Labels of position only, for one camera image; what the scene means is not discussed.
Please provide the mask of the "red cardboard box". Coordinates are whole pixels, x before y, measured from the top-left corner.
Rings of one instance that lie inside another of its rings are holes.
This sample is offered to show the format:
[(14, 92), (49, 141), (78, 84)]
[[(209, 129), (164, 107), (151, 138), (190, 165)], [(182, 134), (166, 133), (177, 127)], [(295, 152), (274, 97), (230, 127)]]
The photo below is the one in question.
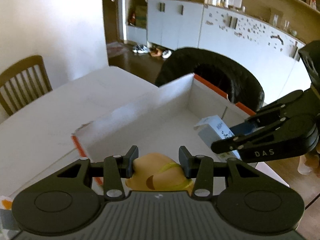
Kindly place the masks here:
[(79, 154), (93, 162), (125, 155), (133, 145), (138, 147), (139, 157), (160, 153), (180, 164), (178, 151), (185, 146), (193, 155), (219, 161), (194, 126), (203, 118), (218, 115), (231, 129), (252, 114), (189, 74), (83, 125), (72, 140)]

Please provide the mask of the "yellow duck plush toy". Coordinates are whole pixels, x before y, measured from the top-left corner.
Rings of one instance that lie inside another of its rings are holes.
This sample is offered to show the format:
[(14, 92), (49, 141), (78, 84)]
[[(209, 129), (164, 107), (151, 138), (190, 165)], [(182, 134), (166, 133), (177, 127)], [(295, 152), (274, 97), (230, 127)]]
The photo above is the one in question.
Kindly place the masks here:
[(160, 153), (149, 153), (133, 161), (134, 173), (125, 181), (133, 191), (187, 191), (194, 182), (186, 178), (180, 164)]

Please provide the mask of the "black office chair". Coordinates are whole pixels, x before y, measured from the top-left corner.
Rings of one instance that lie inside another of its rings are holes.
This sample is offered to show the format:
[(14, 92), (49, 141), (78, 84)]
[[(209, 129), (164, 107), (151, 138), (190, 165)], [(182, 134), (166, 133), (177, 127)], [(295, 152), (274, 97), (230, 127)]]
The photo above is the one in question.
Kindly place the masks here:
[(242, 103), (257, 111), (263, 107), (265, 93), (256, 77), (236, 61), (204, 49), (180, 48), (164, 61), (155, 85), (161, 87), (190, 73), (216, 86), (232, 103)]

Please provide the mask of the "white wall cabinet unit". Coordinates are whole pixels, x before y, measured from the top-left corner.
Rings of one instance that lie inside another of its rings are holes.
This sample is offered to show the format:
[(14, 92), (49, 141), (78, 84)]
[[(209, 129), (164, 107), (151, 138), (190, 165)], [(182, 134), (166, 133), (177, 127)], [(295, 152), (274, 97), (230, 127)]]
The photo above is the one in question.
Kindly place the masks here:
[(310, 87), (298, 50), (319, 39), (313, 0), (132, 0), (129, 40), (233, 59), (261, 84), (265, 102)]

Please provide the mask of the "wooden dining chair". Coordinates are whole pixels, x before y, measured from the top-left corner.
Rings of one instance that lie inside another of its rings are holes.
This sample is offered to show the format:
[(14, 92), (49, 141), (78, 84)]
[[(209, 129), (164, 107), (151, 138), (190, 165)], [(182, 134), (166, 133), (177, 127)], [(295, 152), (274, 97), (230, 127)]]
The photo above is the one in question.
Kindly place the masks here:
[(22, 59), (1, 73), (1, 106), (9, 116), (51, 91), (40, 55)]

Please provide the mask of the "white mugwort product box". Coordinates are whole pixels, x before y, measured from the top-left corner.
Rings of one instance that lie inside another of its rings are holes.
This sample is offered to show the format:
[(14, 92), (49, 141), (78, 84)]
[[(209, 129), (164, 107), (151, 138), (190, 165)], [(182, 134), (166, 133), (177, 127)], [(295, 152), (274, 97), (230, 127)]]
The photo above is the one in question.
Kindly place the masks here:
[[(209, 147), (209, 149), (213, 142), (234, 136), (234, 133), (218, 115), (208, 116), (201, 119), (194, 126), (194, 129), (198, 130), (198, 136)], [(230, 148), (225, 153), (217, 154), (214, 152), (214, 155), (221, 162), (226, 162), (228, 158), (241, 159), (238, 151), (231, 150)]]

